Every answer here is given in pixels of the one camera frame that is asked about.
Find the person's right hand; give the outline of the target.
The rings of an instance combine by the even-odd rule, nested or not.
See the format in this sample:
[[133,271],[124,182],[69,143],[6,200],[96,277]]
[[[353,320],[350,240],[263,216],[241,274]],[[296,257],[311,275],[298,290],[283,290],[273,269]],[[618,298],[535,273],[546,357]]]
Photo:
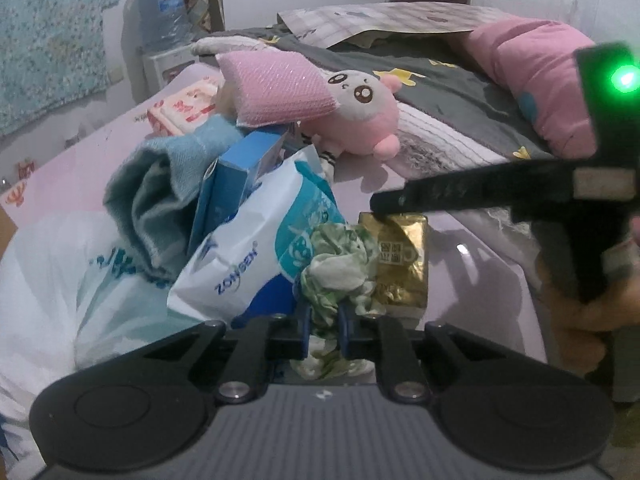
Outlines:
[[536,222],[532,230],[540,245],[536,271],[556,353],[566,370],[578,375],[591,373],[608,353],[602,336],[639,323],[639,273],[620,274],[602,296],[583,304],[560,280],[560,266],[554,258],[564,248],[555,226]]

